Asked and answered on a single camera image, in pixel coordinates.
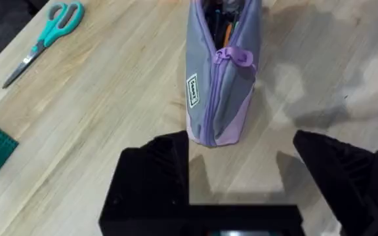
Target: zipper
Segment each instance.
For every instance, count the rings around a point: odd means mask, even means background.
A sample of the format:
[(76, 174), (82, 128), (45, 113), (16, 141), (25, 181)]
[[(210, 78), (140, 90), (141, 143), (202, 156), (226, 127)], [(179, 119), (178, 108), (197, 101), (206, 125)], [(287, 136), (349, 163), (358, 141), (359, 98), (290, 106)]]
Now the zipper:
[(213, 122), (213, 118), (218, 107), (220, 95), (219, 91), (221, 90), (222, 85), (222, 76), (225, 72), (228, 62), (230, 60), (233, 60), (234, 63), (243, 67), (245, 67), (248, 64), (248, 66), (253, 65), (253, 54), (251, 52), (236, 47), (232, 47), (232, 45), (240, 36), (247, 15), (246, 12), (250, 7), (251, 2), (254, 0), (246, 0), (244, 8), (240, 14), (238, 27), (237, 29), (235, 29), (233, 35), (231, 36), (228, 42), (228, 47), (225, 47), (220, 50), (217, 50), (217, 48), (215, 47), (207, 22), (205, 20), (205, 13), (202, 8), (202, 0), (195, 1), (196, 15), (198, 17), (198, 21), (203, 32), (203, 36), (205, 37), (205, 42), (211, 54), (211, 59), (213, 60), (211, 66), (211, 82), (209, 85), (209, 103), (207, 103), (207, 107), (205, 109), (206, 113), (204, 115), (203, 125), (201, 126), (202, 128), (199, 140), (206, 146), (216, 146), (217, 144), (215, 143), (215, 137), (211, 137), (211, 135), (214, 135), (211, 123)]

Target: pencil case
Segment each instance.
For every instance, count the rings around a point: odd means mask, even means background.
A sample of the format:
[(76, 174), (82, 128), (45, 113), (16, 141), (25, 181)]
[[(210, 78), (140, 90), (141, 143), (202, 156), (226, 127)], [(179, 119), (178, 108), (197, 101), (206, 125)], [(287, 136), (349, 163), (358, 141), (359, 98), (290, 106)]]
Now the pencil case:
[(240, 138), (261, 49), (261, 1), (245, 0), (238, 23), (217, 48), (204, 1), (191, 0), (186, 38), (186, 128), (189, 138), (215, 147)]

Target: wooden tabletop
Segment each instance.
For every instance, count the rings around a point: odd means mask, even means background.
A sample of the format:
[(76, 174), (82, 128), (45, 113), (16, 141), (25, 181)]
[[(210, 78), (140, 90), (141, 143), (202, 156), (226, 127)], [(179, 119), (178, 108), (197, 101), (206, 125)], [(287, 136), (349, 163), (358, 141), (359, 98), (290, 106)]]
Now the wooden tabletop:
[[(185, 129), (189, 0), (82, 2), (79, 27), (7, 90), (51, 4), (0, 54), (0, 127), (20, 142), (0, 170), (0, 235), (101, 235), (121, 150)], [(325, 235), (339, 224), (291, 141), (304, 128), (378, 149), (378, 0), (264, 4), (242, 138), (191, 142), (191, 202), (295, 203), (308, 235)]]

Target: teal scissors handle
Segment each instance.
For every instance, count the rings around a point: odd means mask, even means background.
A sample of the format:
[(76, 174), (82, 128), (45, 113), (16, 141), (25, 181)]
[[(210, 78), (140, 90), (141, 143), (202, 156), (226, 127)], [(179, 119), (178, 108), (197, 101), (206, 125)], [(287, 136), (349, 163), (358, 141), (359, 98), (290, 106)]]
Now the teal scissors handle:
[(45, 29), (37, 39), (43, 41), (45, 48), (51, 46), (58, 38), (71, 33), (84, 16), (84, 6), (79, 1), (69, 5), (57, 3), (49, 9)]

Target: zipper pull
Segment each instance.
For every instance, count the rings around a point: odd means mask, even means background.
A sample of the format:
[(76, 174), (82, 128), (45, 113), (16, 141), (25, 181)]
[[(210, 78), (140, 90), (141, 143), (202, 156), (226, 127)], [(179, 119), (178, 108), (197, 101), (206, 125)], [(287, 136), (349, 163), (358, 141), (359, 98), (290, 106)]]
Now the zipper pull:
[(255, 65), (253, 65), (253, 53), (238, 47), (224, 47), (218, 50), (214, 56), (214, 63), (220, 64), (223, 60), (229, 59), (232, 59), (232, 61), (238, 66), (252, 66), (256, 69)]

